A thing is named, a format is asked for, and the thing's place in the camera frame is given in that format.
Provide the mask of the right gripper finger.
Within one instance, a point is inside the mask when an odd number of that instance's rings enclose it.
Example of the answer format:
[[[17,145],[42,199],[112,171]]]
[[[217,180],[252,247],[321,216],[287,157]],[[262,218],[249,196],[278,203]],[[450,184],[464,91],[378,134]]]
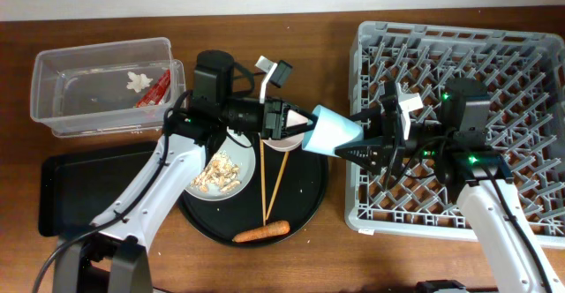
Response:
[[[351,115],[350,120],[360,126],[381,127],[382,124],[381,107],[363,109],[360,112]]]
[[[381,171],[383,163],[383,138],[375,137],[346,143],[335,148],[334,154],[357,164],[367,171]]]

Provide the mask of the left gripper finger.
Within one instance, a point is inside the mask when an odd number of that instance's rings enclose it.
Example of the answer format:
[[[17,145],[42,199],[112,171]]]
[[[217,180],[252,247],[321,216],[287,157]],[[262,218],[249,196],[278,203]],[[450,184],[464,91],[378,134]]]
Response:
[[[315,122],[306,122],[303,124],[292,125],[290,127],[286,127],[282,131],[282,138],[287,139],[302,133],[306,133],[308,131],[312,131],[315,128]]]
[[[311,112],[308,112],[307,110],[301,109],[298,105],[295,105],[293,103],[287,103],[287,105],[289,107],[289,110],[292,110],[295,113],[299,114],[300,116],[305,117],[309,121],[315,121],[316,120],[315,115],[313,115]]]

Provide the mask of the light blue cup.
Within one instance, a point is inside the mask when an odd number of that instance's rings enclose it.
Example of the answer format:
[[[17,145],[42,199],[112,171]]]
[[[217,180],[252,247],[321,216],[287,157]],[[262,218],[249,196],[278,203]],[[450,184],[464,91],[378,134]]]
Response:
[[[301,145],[306,152],[335,156],[337,147],[363,139],[364,131],[359,124],[331,109],[318,105],[313,115],[317,117],[316,124],[305,133]]]

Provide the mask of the grey round plate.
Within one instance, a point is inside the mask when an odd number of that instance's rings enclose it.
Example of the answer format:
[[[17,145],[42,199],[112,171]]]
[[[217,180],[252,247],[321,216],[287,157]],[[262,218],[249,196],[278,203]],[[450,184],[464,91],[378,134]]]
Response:
[[[234,197],[251,182],[256,167],[255,150],[252,146],[251,140],[244,134],[236,134],[234,131],[228,130],[226,139],[223,141],[216,153],[221,151],[225,151],[230,159],[240,168],[238,179],[241,181],[241,184],[230,192],[221,194],[213,185],[210,185],[209,193],[191,189],[190,182],[183,190],[183,194],[205,201],[223,201]]]

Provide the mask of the round black serving tray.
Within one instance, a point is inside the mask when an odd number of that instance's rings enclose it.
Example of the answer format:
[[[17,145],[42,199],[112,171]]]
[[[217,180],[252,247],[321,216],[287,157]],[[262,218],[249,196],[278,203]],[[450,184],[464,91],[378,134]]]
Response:
[[[300,148],[290,151],[282,182],[277,193],[270,222],[287,221],[290,232],[246,243],[234,243],[241,232],[262,226],[260,192],[260,146],[256,134],[246,134],[255,150],[256,167],[251,182],[234,197],[223,201],[205,201],[182,194],[178,206],[187,221],[204,236],[239,248],[276,244],[302,229],[315,215],[328,187],[328,158]],[[265,181],[268,208],[283,153],[266,146]]]

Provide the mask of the pile of food scraps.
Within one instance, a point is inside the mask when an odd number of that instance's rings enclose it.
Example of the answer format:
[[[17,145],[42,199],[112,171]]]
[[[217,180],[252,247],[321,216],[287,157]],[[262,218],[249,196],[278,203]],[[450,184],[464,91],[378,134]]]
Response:
[[[209,193],[210,185],[225,194],[241,184],[238,179],[240,168],[225,151],[216,153],[209,164],[190,183],[190,188]]]

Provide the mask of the orange carrot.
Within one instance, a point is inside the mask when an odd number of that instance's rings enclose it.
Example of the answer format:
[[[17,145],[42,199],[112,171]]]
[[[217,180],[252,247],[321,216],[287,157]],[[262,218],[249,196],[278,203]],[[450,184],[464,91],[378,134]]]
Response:
[[[234,243],[246,243],[269,237],[278,237],[290,232],[290,224],[287,221],[272,222],[257,229],[250,229],[235,235]]]

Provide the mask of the red snack wrapper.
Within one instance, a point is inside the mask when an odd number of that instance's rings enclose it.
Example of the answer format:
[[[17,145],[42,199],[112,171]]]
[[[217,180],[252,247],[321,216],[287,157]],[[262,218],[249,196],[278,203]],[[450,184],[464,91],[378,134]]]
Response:
[[[135,108],[159,105],[162,98],[170,87],[171,73],[167,70],[158,79],[157,83],[150,87],[149,91],[135,104]]]

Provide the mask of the white napkin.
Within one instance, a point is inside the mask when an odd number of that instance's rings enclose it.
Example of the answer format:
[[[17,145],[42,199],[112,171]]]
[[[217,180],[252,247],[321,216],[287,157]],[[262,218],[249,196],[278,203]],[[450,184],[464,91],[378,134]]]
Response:
[[[146,74],[136,74],[132,71],[127,72],[127,77],[129,81],[127,82],[126,88],[133,90],[135,93],[140,93],[143,89],[150,86],[153,81]]]

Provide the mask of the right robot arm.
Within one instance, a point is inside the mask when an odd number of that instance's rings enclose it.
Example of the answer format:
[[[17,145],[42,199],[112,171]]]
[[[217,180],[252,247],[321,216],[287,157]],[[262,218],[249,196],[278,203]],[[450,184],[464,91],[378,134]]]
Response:
[[[351,116],[374,121],[367,131],[335,148],[335,155],[372,174],[385,186],[406,177],[415,161],[433,161],[433,173],[470,224],[500,292],[562,292],[526,220],[509,165],[486,143],[491,97],[475,79],[450,79],[441,92],[436,122],[410,121],[402,91],[387,86],[381,106]]]

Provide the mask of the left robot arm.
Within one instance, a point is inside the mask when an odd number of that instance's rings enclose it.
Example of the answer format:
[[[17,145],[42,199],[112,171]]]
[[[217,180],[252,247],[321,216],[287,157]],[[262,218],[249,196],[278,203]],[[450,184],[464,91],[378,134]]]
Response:
[[[88,229],[61,243],[44,269],[55,292],[152,292],[148,252],[185,187],[207,166],[229,132],[287,139],[313,128],[316,116],[261,93],[234,91],[234,72],[253,74],[221,50],[198,54],[194,85],[163,115],[162,135],[138,175]]]

